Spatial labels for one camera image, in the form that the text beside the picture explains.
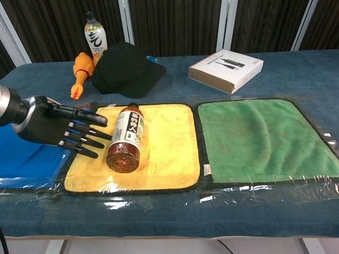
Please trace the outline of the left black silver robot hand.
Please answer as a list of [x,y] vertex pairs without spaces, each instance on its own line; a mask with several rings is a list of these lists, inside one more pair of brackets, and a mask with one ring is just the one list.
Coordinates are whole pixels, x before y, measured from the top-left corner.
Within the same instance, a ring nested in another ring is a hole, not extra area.
[[58,146],[69,151],[96,159],[98,154],[84,148],[103,149],[104,144],[89,136],[111,140],[112,136],[90,125],[106,127],[106,117],[80,108],[48,101],[45,96],[32,96],[22,101],[23,119],[12,126],[16,134],[29,142]]

